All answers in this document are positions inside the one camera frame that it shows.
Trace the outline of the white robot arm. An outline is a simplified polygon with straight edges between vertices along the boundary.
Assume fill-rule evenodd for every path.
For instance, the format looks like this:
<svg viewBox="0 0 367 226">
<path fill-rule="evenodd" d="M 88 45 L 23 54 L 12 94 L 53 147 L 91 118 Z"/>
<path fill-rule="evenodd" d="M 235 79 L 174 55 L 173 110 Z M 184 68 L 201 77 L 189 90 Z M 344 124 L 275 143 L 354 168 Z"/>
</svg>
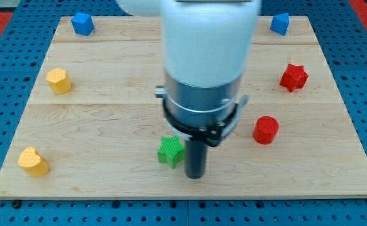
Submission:
<svg viewBox="0 0 367 226">
<path fill-rule="evenodd" d="M 174 133 L 215 147 L 236 127 L 247 102 L 238 90 L 260 1 L 118 0 L 133 16 L 162 23 L 165 83 L 155 94 Z"/>
</svg>

